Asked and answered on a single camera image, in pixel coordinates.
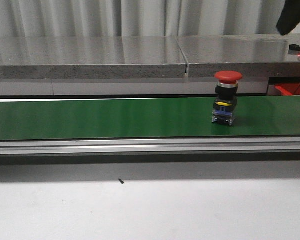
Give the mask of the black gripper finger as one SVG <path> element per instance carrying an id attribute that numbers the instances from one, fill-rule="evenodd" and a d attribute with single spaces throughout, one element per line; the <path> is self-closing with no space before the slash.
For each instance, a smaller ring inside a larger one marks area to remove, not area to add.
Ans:
<path id="1" fill-rule="evenodd" d="M 300 0 L 286 0 L 276 24 L 281 36 L 288 35 L 300 23 Z"/>

